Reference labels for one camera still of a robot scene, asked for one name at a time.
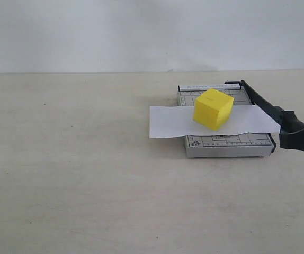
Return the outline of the white paper strip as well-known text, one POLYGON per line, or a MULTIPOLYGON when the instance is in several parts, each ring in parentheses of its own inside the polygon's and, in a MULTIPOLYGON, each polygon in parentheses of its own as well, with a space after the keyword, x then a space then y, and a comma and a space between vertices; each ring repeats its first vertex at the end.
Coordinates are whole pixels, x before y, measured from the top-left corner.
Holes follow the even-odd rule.
POLYGON ((239 135, 278 133, 280 125, 257 105, 233 106, 229 120, 217 131, 193 120, 193 106, 151 106, 150 138, 174 138, 187 135, 239 135))

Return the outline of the yellow foam cube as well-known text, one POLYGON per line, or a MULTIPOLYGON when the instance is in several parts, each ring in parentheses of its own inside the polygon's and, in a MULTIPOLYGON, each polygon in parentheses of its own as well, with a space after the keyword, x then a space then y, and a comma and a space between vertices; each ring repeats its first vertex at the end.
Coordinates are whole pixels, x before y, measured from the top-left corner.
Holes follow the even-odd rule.
POLYGON ((195 99, 193 120, 217 131, 228 121, 233 103, 233 97, 211 88, 195 99))

